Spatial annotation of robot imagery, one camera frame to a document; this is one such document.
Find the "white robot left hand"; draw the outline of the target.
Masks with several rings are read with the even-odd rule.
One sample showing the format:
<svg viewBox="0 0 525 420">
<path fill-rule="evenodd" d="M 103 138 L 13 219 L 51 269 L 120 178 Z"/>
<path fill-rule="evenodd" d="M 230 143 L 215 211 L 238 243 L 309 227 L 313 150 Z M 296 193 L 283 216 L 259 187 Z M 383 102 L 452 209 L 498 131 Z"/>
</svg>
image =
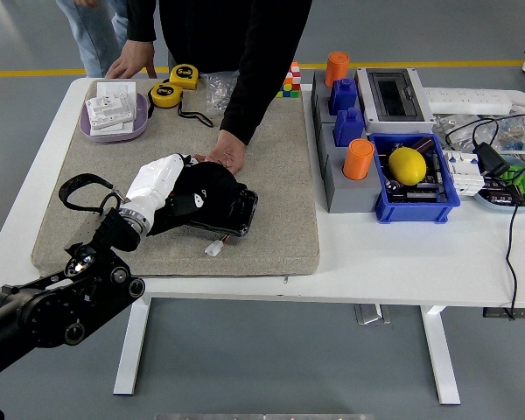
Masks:
<svg viewBox="0 0 525 420">
<path fill-rule="evenodd" d="M 171 154 L 143 165 L 126 193 L 128 201 L 119 213 L 150 228 L 155 212 L 165 205 L 180 173 L 199 161 L 191 155 Z"/>
</svg>

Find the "person's left hand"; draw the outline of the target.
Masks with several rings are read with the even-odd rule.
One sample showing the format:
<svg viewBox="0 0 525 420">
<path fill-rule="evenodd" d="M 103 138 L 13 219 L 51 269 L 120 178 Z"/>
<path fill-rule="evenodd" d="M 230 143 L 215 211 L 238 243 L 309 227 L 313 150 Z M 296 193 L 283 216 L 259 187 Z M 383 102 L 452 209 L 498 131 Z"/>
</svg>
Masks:
<svg viewBox="0 0 525 420">
<path fill-rule="evenodd" d="M 212 162 L 227 168 L 233 175 L 243 167 L 246 145 L 234 134 L 221 129 L 217 142 L 207 156 L 196 154 L 198 162 Z"/>
</svg>

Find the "person's right hand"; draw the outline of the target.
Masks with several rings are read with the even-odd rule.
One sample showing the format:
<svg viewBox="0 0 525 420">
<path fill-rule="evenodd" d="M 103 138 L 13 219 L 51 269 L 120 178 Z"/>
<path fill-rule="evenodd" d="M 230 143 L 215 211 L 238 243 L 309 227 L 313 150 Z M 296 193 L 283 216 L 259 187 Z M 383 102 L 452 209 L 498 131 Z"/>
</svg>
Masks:
<svg viewBox="0 0 525 420">
<path fill-rule="evenodd" d="M 131 79 L 145 70 L 151 79 L 157 78 L 154 67 L 154 45 L 152 42 L 127 40 L 121 55 L 107 71 L 107 79 Z"/>
</svg>

